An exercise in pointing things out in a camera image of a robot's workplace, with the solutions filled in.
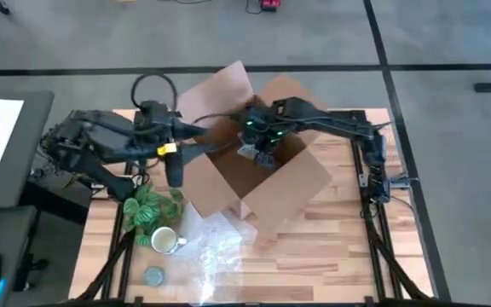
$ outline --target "white mug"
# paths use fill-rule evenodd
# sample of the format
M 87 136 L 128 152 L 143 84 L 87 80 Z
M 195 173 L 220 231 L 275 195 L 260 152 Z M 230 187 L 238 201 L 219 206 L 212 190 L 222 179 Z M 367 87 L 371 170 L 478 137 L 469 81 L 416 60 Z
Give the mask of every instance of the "white mug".
M 180 238 L 170 227 L 160 227 L 154 230 L 151 236 L 151 246 L 154 251 L 163 254 L 172 254 L 185 244 L 187 239 Z

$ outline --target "gray floor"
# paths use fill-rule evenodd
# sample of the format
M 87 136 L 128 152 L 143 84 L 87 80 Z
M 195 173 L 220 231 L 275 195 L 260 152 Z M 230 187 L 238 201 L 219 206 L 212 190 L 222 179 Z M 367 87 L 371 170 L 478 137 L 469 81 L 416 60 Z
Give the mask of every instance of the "gray floor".
M 260 15 L 245 14 L 244 4 L 9 0 L 14 15 L 0 15 L 0 69 L 378 63 L 361 0 L 285 0 L 279 13 Z M 491 2 L 373 0 L 373 7 L 391 64 L 491 62 Z M 251 81 L 259 90 L 275 75 L 253 73 Z M 333 107 L 389 106 L 380 72 L 291 75 Z M 491 81 L 491 72 L 392 75 L 452 298 L 491 304 L 491 94 L 471 88 Z M 206 76 L 171 77 L 183 91 Z M 49 127 L 75 108 L 129 107 L 134 77 L 4 77 L 0 88 L 53 90 Z M 160 81 L 139 92 L 169 95 Z M 45 238 L 66 230 L 58 245 L 34 246 L 58 269 L 18 306 L 66 296 L 81 229 L 58 220 L 44 228 Z

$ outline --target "cardboard box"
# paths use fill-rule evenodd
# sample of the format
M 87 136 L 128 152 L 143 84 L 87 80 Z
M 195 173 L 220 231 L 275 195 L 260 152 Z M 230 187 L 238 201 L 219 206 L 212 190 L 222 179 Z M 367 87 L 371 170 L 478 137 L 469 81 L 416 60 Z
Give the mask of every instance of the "cardboard box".
M 319 107 L 297 81 L 286 76 L 270 81 L 257 98 L 271 104 L 293 96 Z M 178 108 L 183 121 L 191 123 L 206 114 L 239 110 L 257 98 L 245 68 L 237 62 L 181 95 Z M 202 217 L 231 207 L 240 218 L 254 212 L 261 228 L 272 229 L 296 215 L 331 180 L 308 150 L 318 135 L 315 131 L 286 136 L 274 151 L 277 166 L 271 170 L 237 154 L 237 123 L 221 117 L 197 125 L 209 128 L 210 134 L 196 142 L 220 145 L 235 141 L 233 146 L 204 154 L 185 166 L 183 192 Z

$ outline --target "plastic wrap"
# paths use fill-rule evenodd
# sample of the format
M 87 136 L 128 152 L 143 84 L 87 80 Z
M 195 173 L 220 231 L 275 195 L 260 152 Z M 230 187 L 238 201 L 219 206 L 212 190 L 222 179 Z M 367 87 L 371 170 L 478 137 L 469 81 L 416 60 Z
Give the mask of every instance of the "plastic wrap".
M 221 212 L 203 219 L 188 204 L 176 232 L 188 243 L 165 255 L 165 280 L 155 291 L 174 302 L 203 305 L 219 301 L 218 287 L 242 285 L 240 245 L 249 231 L 239 232 Z

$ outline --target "wooden table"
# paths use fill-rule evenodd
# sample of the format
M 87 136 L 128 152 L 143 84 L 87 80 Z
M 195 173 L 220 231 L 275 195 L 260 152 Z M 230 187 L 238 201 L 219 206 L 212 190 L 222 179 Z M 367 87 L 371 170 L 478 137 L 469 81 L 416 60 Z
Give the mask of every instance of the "wooden table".
M 131 111 L 117 112 L 127 117 L 133 115 Z M 386 109 L 366 109 L 366 112 L 374 124 L 390 121 Z M 388 137 L 386 169 L 389 176 L 394 176 L 401 172 L 401 161 L 391 128 L 384 128 L 383 133 Z M 164 256 L 150 248 L 135 246 L 126 301 L 132 302 L 134 297 L 143 296 L 146 303 L 340 303 L 362 302 L 365 296 L 376 297 L 365 225 L 359 216 L 361 202 L 350 142 L 322 134 L 310 146 L 310 151 L 333 175 L 332 183 L 294 219 L 282 225 L 277 234 L 256 239 L 251 227 L 244 227 L 255 225 L 255 217 L 248 217 L 243 223 L 233 218 L 231 212 L 221 215 L 228 217 L 243 237 L 237 246 L 228 247 L 237 251 L 231 264 L 240 265 L 230 265 L 228 269 L 202 258 L 185 265 L 180 257 L 186 256 L 187 252 L 198 252 L 197 249 L 187 251 L 188 246 L 185 246 L 180 251 L 181 256 Z M 115 173 L 122 174 L 123 169 L 123 165 L 112 165 Z M 162 164 L 152 169 L 151 178 L 155 188 L 168 188 Z M 410 201 L 407 192 L 394 191 L 393 195 Z M 107 259 L 116 208 L 117 205 L 108 200 L 92 202 L 70 298 L 78 296 L 88 286 Z M 392 200 L 386 205 L 386 212 L 397 260 L 419 288 L 432 295 L 412 209 L 403 202 Z M 216 252 L 228 250 L 227 247 L 213 248 Z M 142 282 L 143 271 L 152 265 L 166 266 L 169 276 L 162 287 L 148 287 Z M 209 268 L 210 265 L 215 265 L 215 269 Z M 382 265 L 386 293 L 390 296 L 390 278 L 383 260 Z M 116 295 L 119 272 L 118 265 L 113 278 L 113 296 Z

